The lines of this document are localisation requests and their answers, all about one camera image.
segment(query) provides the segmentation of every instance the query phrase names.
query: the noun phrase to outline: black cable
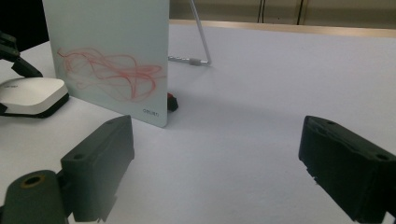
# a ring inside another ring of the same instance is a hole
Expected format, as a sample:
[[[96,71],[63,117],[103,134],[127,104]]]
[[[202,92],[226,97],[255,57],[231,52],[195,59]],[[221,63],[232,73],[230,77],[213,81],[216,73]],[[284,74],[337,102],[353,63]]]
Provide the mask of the black cable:
[[[298,10],[297,25],[300,25],[301,13],[303,12],[303,4],[304,4],[304,0],[301,0],[300,8]]]
[[[260,15],[262,14],[262,0],[260,0],[260,7],[259,7],[259,17],[257,17],[257,23],[260,22]]]
[[[4,211],[4,206],[0,207],[0,224],[1,224],[1,220],[3,219],[3,211]]]
[[[265,10],[265,0],[264,3],[262,4],[262,23],[264,23],[264,10]]]
[[[7,111],[7,106],[0,104],[0,115],[3,115]]]

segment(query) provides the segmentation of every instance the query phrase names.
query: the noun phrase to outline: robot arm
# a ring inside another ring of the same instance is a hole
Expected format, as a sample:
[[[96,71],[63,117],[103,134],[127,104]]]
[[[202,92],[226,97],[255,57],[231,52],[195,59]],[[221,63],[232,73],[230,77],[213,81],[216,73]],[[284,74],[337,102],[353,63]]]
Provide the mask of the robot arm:
[[[12,70],[22,77],[43,77],[31,64],[21,58],[17,49],[17,39],[0,31],[0,59],[14,63]]]
[[[7,189],[0,224],[66,224],[106,221],[116,191],[131,160],[134,138],[131,117],[101,125],[62,159],[62,170],[23,175]]]
[[[382,223],[387,212],[396,217],[396,156],[383,148],[331,120],[307,116],[299,159],[353,221]]]

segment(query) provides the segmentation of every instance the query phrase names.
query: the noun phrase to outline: white board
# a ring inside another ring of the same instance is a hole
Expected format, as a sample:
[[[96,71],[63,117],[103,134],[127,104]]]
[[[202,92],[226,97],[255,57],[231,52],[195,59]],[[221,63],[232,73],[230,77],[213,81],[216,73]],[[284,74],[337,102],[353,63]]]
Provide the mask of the white board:
[[[169,0],[43,5],[56,76],[72,96],[166,125]]]

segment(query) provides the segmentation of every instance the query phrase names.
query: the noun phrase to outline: wire stand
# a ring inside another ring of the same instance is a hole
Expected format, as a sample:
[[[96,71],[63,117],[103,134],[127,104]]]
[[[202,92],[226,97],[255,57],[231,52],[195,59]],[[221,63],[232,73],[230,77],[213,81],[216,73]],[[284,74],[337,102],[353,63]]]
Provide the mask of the wire stand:
[[[175,56],[168,56],[168,61],[176,62],[176,63],[188,63],[188,64],[196,65],[196,66],[201,66],[201,65],[209,66],[212,63],[212,60],[210,58],[209,48],[207,47],[207,44],[206,44],[204,29],[202,28],[201,20],[199,19],[198,11],[195,6],[194,0],[190,0],[190,5],[191,5],[192,14],[194,15],[195,21],[198,26],[198,31],[201,36],[202,44],[204,45],[207,61],[201,60],[201,59],[181,58],[181,57],[175,57]]]

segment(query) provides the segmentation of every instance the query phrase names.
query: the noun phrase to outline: gripper screw hole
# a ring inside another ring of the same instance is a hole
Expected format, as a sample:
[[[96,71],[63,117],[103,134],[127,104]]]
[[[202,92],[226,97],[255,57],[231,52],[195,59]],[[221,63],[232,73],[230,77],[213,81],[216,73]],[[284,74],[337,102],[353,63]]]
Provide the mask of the gripper screw hole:
[[[30,177],[29,179],[25,180],[24,184],[26,186],[31,186],[33,184],[36,184],[40,180],[41,180],[40,176],[33,176],[33,177]]]
[[[23,189],[29,189],[32,187],[35,187],[36,185],[40,184],[41,182],[43,182],[45,179],[44,175],[34,175],[31,176],[27,179],[25,179],[22,183],[21,183],[21,187]]]

